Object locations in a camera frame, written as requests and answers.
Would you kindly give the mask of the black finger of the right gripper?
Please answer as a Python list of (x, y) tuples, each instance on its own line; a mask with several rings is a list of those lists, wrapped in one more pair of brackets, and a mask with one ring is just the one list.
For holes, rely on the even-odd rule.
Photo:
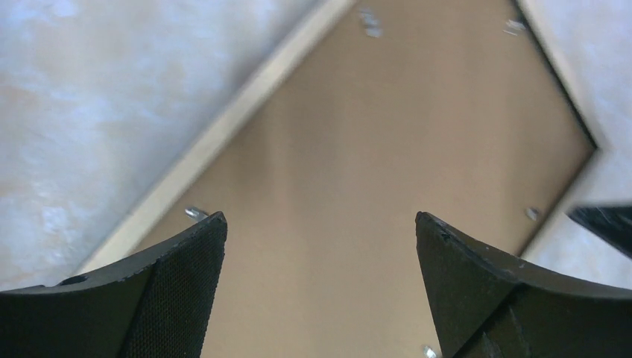
[(568, 217), (631, 258), (631, 205), (576, 207)]

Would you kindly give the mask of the brown cardboard backing board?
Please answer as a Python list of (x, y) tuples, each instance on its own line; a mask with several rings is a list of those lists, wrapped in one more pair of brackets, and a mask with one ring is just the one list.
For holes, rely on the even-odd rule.
[(509, 1), (363, 1), (142, 242), (222, 211), (204, 357), (421, 357), (426, 211), (519, 253), (593, 152)]

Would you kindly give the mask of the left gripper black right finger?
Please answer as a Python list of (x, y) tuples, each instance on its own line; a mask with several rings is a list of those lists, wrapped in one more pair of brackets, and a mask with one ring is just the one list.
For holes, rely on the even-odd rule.
[(629, 357), (631, 291), (570, 277), (420, 212), (417, 255), (445, 357)]

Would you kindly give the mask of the wooden picture frame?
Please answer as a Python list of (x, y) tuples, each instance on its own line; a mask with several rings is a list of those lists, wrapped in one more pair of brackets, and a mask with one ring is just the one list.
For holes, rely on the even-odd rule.
[[(99, 269), (126, 257), (145, 238), (178, 198), (200, 177), (203, 170), (225, 149), (249, 118), (264, 104), (280, 84), (303, 62), (315, 46), (355, 5), (354, 1), (322, 1), (310, 10), (270, 57), (253, 73), (223, 110), (202, 130), (190, 149), (184, 152), (164, 177), (122, 219), (117, 228), (79, 266), (76, 274)], [(559, 48), (552, 27), (546, 22), (539, 1), (516, 1), (522, 23), (543, 50), (563, 90), (579, 114), (597, 150), (580, 172), (561, 202), (546, 219), (523, 257), (535, 261), (564, 233), (578, 233), (576, 224), (562, 215), (576, 204), (594, 206), (598, 199), (621, 201), (631, 187), (614, 169), (630, 169), (631, 154), (608, 139), (603, 124), (594, 113), (586, 84), (579, 78), (572, 61)]]

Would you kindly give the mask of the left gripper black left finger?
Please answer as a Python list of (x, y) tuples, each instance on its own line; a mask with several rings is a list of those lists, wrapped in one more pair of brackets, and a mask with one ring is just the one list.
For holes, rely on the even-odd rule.
[(216, 212), (54, 286), (1, 293), (3, 357), (199, 357), (228, 225)]

